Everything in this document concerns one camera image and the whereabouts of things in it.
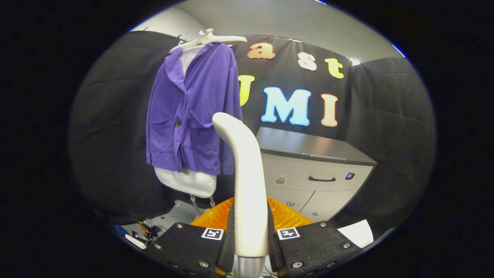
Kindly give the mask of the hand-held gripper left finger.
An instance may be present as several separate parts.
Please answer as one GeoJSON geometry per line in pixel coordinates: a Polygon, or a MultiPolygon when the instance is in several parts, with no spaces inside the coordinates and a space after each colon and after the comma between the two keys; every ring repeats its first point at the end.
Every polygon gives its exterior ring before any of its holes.
{"type": "Polygon", "coordinates": [[[233,199],[199,212],[179,200],[158,218],[153,260],[176,278],[224,278],[233,271],[233,199]]]}

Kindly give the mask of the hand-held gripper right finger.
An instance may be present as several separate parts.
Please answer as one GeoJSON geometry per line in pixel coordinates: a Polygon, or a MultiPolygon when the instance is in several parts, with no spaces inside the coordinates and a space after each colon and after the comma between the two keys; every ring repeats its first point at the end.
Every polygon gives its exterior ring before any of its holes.
{"type": "Polygon", "coordinates": [[[309,223],[273,198],[268,204],[268,252],[272,270],[282,278],[323,276],[362,250],[328,221],[309,223]]]}

